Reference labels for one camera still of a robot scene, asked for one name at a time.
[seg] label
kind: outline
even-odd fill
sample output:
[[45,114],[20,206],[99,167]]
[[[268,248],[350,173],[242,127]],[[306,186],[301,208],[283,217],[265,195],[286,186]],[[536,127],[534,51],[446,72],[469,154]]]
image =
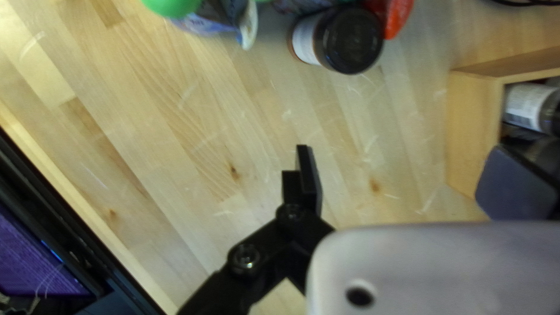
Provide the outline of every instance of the label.
[[550,95],[558,90],[558,87],[529,82],[507,85],[503,120],[544,132],[540,127],[540,110]]
[[292,34],[292,46],[296,56],[303,62],[320,66],[321,63],[315,54],[314,38],[315,28],[323,13],[318,13],[310,17],[303,18],[297,23]]

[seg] hole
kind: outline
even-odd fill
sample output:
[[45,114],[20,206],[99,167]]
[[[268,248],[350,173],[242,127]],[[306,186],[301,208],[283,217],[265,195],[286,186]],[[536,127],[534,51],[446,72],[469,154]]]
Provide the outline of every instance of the hole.
[[350,288],[346,291],[346,299],[358,307],[370,307],[374,303],[374,296],[364,288]]

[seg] black metal bracket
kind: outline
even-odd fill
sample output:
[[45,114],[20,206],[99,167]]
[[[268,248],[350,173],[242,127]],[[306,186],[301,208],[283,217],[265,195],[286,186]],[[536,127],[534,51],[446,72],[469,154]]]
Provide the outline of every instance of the black metal bracket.
[[288,278],[305,294],[311,255],[334,229],[323,221],[323,195],[312,149],[297,146],[296,170],[282,171],[283,204],[276,218],[233,246],[178,315],[245,315]]

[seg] wooden surface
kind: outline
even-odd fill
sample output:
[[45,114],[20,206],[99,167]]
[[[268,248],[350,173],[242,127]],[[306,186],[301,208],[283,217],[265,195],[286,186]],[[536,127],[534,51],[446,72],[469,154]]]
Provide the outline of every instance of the wooden surface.
[[[559,13],[418,0],[379,64],[345,76],[295,61],[269,7],[244,52],[137,0],[0,0],[0,123],[172,314],[273,217],[297,143],[336,228],[485,220],[444,184],[449,69],[558,46]],[[253,313],[304,299],[283,283]]]
[[474,199],[491,149],[500,140],[505,84],[560,76],[560,46],[451,71],[446,106],[446,178]]

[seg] green object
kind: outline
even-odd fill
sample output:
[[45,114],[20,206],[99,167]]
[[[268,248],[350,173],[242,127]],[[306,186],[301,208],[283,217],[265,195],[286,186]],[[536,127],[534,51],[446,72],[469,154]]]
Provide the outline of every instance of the green object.
[[153,12],[165,17],[183,18],[198,9],[202,0],[142,0]]

